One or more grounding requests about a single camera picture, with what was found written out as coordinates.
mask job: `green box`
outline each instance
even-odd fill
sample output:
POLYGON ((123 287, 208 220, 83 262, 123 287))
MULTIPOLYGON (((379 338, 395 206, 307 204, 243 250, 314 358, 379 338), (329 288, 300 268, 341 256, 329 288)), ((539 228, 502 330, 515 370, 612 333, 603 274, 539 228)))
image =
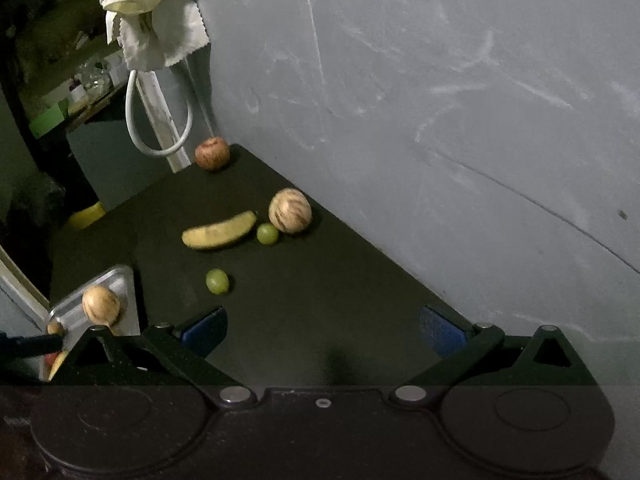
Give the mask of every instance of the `green box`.
POLYGON ((31 123, 29 128, 31 133, 36 139, 50 132, 63 122, 67 117, 68 102, 66 99, 62 99, 57 105, 52 106, 46 112, 41 113, 31 123))

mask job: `white cloth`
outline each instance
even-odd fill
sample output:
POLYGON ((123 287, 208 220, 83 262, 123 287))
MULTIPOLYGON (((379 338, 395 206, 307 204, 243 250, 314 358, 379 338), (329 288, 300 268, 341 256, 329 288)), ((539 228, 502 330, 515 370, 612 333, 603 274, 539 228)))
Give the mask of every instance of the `white cloth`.
POLYGON ((100 2, 107 10, 107 41, 118 38, 130 70, 159 70, 209 44, 193 0, 100 2))

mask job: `gray wall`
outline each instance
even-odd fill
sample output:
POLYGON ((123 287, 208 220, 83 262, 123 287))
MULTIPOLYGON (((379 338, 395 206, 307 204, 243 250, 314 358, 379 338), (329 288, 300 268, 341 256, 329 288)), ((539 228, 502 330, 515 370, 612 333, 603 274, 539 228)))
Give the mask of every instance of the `gray wall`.
POLYGON ((469 319, 561 326, 634 477, 640 0, 198 2, 222 134, 469 319))
POLYGON ((0 89, 0 221, 6 220, 14 190, 36 171, 36 165, 0 89))

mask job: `green fruit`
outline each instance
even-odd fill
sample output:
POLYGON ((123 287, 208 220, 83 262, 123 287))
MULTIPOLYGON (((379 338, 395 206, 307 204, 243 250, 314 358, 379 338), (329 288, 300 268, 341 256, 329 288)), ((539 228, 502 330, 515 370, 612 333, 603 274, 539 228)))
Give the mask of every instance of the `green fruit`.
POLYGON ((273 245, 278 241, 280 232, 273 224, 262 224, 258 227, 258 241, 263 245, 273 245))
POLYGON ((213 294, 226 294, 229 291, 229 277, 221 269, 211 269, 207 272, 207 288, 213 294))

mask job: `round black disc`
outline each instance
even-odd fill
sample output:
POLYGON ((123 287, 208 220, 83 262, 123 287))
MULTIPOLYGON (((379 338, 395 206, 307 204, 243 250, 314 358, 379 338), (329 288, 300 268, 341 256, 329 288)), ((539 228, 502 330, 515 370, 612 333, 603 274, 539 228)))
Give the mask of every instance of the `round black disc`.
POLYGON ((86 476, 153 470, 188 446, 206 420, 191 386, 51 386, 31 417, 48 460, 86 476))
POLYGON ((445 396, 441 416, 471 455, 511 472, 549 474, 597 462, 613 416, 597 386, 481 386, 445 396))

